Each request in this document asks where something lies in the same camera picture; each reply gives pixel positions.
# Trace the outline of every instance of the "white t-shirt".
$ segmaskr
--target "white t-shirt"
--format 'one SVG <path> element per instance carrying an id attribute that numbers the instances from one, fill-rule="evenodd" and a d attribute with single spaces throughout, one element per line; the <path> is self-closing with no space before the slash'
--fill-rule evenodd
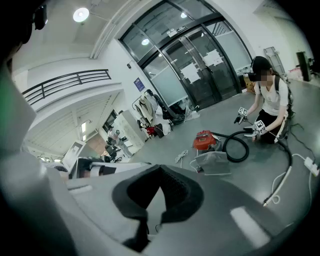
<path id="1" fill-rule="evenodd" d="M 270 91 L 267 90 L 266 86 L 260 86 L 259 89 L 259 82 L 256 82 L 254 86 L 255 93 L 262 94 L 264 98 L 262 109 L 272 116 L 277 116 L 279 114 L 280 106 L 287 106 L 288 108 L 288 86 L 282 79 L 280 79 L 279 91 L 277 93 L 275 88 L 275 77 L 276 76 L 274 75 L 273 85 L 271 86 Z"/>
<path id="2" fill-rule="evenodd" d="M 118 136 L 116 136 L 116 130 L 112 129 L 112 131 L 109 131 L 109 132 L 108 132 L 108 136 L 109 136 L 110 138 L 114 139 L 116 144 L 119 143 L 120 139 L 119 139 Z"/>

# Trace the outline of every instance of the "ceiling light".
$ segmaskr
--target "ceiling light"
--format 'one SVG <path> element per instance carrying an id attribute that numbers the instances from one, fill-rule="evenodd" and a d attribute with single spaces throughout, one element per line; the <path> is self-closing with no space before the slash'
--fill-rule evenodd
<path id="1" fill-rule="evenodd" d="M 73 19 L 75 22 L 83 22 L 89 17 L 89 10 L 87 8 L 79 8 L 73 14 Z"/>
<path id="2" fill-rule="evenodd" d="M 86 123 L 81 124 L 81 130 L 84 133 L 86 131 Z"/>
<path id="3" fill-rule="evenodd" d="M 146 46 L 147 44 L 149 44 L 149 39 L 143 39 L 142 42 L 141 42 L 141 44 L 142 44 L 143 46 Z"/>

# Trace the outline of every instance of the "glass door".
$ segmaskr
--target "glass door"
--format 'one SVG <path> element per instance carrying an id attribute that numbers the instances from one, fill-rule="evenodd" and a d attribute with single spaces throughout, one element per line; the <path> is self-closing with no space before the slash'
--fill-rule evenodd
<path id="1" fill-rule="evenodd" d="M 202 28 L 196 28 L 185 37 L 192 44 L 196 52 L 201 56 L 206 67 L 210 70 L 210 74 L 217 86 L 222 100 L 236 95 L 237 81 L 235 80 L 230 65 L 215 43 L 215 41 Z"/>
<path id="2" fill-rule="evenodd" d="M 199 109 L 209 107 L 221 100 L 210 71 L 199 62 L 199 55 L 194 55 L 185 37 L 181 37 L 163 51 L 180 77 L 183 87 Z"/>

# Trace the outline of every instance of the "red object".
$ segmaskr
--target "red object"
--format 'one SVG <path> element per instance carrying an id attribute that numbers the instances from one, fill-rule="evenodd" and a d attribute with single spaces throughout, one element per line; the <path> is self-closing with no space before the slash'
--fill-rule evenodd
<path id="1" fill-rule="evenodd" d="M 196 134 L 193 147 L 197 150 L 208 150 L 210 145 L 215 145 L 216 143 L 213 133 L 209 130 L 203 130 Z"/>
<path id="2" fill-rule="evenodd" d="M 146 128 L 146 132 L 148 133 L 148 135 L 156 135 L 157 134 L 154 127 Z"/>

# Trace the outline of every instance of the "black railing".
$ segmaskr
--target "black railing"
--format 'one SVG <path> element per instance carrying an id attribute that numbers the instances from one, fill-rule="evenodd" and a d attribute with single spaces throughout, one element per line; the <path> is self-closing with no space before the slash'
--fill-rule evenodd
<path id="1" fill-rule="evenodd" d="M 57 76 L 25 90 L 22 95 L 26 101 L 32 105 L 51 94 L 73 86 L 101 80 L 110 80 L 111 77 L 108 71 L 108 69 L 94 69 Z"/>

